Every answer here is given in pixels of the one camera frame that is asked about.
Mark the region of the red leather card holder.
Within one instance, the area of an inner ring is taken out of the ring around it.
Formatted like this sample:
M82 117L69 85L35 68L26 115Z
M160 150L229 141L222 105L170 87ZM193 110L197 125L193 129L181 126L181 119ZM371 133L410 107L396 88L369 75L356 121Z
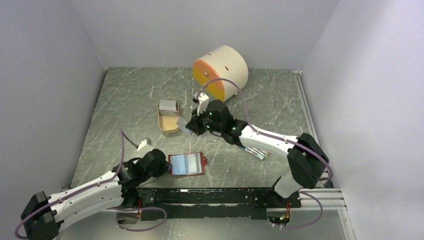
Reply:
M207 165L207 158L203 152L193 152L185 154L170 154L168 162L171 164L169 174L172 176L200 176L204 175Z

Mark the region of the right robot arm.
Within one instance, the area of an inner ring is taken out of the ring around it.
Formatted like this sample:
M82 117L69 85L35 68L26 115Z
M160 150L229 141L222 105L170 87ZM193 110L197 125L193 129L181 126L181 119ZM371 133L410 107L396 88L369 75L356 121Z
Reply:
M308 133L288 136L249 125L234 118L221 100L199 103L199 108L185 125L194 134L217 133L230 145L256 148L287 160L290 174L279 177L271 188L269 199L275 207L282 207L294 192L314 189L329 166L328 157Z

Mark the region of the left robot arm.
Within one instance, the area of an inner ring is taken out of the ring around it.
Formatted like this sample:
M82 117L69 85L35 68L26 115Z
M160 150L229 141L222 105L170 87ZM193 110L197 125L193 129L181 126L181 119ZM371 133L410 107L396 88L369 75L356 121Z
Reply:
M15 236L22 240L52 240L70 225L107 209L142 206L138 187L171 169L159 149L122 161L88 183L59 193L35 193L20 215Z

